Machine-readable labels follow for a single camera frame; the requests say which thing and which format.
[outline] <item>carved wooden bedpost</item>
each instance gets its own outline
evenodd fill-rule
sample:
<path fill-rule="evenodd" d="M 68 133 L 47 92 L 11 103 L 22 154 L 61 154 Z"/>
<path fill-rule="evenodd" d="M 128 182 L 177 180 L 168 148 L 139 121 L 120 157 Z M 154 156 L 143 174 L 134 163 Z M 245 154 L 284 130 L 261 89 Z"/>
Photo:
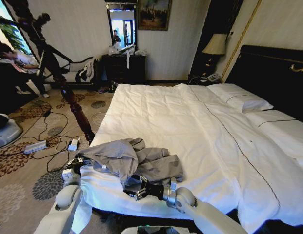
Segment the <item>carved wooden bedpost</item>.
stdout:
<path fill-rule="evenodd" d="M 95 134 L 92 132 L 91 126 L 86 118 L 81 106 L 77 103 L 72 89 L 66 84 L 66 79 L 61 73 L 59 63 L 49 50 L 49 46 L 45 42 L 45 38 L 41 33 L 44 24 L 50 21 L 47 13 L 43 13 L 37 19 L 33 17 L 29 10 L 27 0 L 6 0 L 14 9 L 18 16 L 20 27 L 27 32 L 30 40 L 36 45 L 39 56 L 41 57 L 40 67 L 46 67 L 53 75 L 54 80 L 59 84 L 62 96 L 70 104 L 71 112 L 74 114 L 79 127 L 85 133 L 85 137 L 89 144 L 94 139 Z"/>

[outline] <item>gray garment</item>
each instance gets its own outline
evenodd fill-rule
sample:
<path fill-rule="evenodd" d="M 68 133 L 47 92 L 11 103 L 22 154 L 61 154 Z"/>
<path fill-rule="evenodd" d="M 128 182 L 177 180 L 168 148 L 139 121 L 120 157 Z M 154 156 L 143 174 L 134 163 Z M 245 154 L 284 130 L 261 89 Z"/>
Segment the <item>gray garment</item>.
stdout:
<path fill-rule="evenodd" d="M 183 180 L 183 170 L 177 155 L 164 148 L 145 148 L 141 138 L 115 140 L 81 150 L 78 156 L 91 159 L 99 172 L 112 173 L 125 187 L 132 175 L 144 175 L 150 182 L 175 177 Z"/>

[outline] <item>wall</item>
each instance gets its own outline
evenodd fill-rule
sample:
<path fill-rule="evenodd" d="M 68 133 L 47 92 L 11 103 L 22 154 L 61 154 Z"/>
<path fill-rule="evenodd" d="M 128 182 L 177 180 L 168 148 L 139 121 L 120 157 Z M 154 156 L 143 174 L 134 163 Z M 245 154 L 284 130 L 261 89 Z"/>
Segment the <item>wall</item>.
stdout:
<path fill-rule="evenodd" d="M 148 52 L 148 79 L 188 79 L 209 4 L 172 0 L 168 31 L 138 31 L 138 47 Z"/>
<path fill-rule="evenodd" d="M 227 40 L 226 55 L 217 65 L 216 72 L 223 74 L 223 80 L 228 77 L 244 44 L 303 50 L 303 0 L 259 0 L 260 5 L 233 54 L 257 3 L 258 0 L 244 0 L 240 8 L 232 28 L 233 38 Z"/>
<path fill-rule="evenodd" d="M 72 60 L 108 52 L 111 38 L 104 0 L 87 0 L 83 4 L 80 0 L 28 2 L 34 17 L 42 12 L 51 16 L 43 34 L 49 44 Z M 187 79 L 209 3 L 210 0 L 172 0 L 168 31 L 138 31 L 138 47 L 148 53 L 147 79 Z"/>

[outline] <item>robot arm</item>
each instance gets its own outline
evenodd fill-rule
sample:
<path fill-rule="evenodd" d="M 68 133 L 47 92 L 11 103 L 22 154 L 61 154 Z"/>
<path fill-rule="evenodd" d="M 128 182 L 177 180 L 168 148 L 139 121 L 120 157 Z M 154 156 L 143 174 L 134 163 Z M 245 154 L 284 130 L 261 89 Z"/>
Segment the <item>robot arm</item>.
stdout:
<path fill-rule="evenodd" d="M 181 213 L 186 213 L 194 220 L 200 231 L 205 234 L 247 233 L 240 224 L 210 203 L 200 201 L 189 189 L 180 187 L 175 190 L 175 178 L 171 178 L 170 187 L 150 184 L 143 175 L 139 179 L 141 181 L 141 189 L 138 192 L 124 191 L 136 200 L 140 200 L 147 195 L 156 196 L 159 200 L 166 201 L 167 206 L 175 208 Z"/>
<path fill-rule="evenodd" d="M 68 185 L 60 190 L 52 209 L 41 220 L 34 234 L 68 234 L 82 195 L 78 185 Z"/>
<path fill-rule="evenodd" d="M 35 230 L 35 234 L 68 234 L 71 230 L 74 212 L 82 198 L 80 189 L 80 167 L 84 165 L 82 158 L 75 158 L 67 165 L 62 177 L 65 180 L 64 187 L 56 196 L 49 214 L 46 215 Z M 140 200 L 147 195 L 156 196 L 159 200 L 166 201 L 166 204 L 186 213 L 191 217 L 196 226 L 205 234 L 246 234 L 247 232 L 207 202 L 196 198 L 192 192 L 180 187 L 175 190 L 176 180 L 171 178 L 170 187 L 153 185 L 144 176 L 133 176 L 141 180 L 141 189 L 138 192 L 124 191 L 129 196 Z"/>
<path fill-rule="evenodd" d="M 246 234 L 237 222 L 216 209 L 210 203 L 202 202 L 192 192 L 180 187 L 176 190 L 176 209 L 190 216 L 196 226 L 206 234 Z"/>
<path fill-rule="evenodd" d="M 70 233 L 74 213 L 82 198 L 80 188 L 80 167 L 82 158 L 75 158 L 67 164 L 62 172 L 63 189 L 56 195 L 56 200 L 49 213 L 41 220 L 34 234 L 68 234 Z"/>

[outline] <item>black dresser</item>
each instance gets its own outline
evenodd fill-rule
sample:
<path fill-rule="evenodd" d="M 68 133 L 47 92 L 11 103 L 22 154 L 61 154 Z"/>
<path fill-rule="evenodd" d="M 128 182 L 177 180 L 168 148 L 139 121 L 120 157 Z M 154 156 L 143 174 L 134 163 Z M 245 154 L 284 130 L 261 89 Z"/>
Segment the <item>black dresser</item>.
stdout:
<path fill-rule="evenodd" d="M 144 84 L 146 73 L 146 56 L 131 55 L 129 69 L 126 55 L 102 56 L 107 78 L 111 87 L 112 81 L 118 84 Z"/>

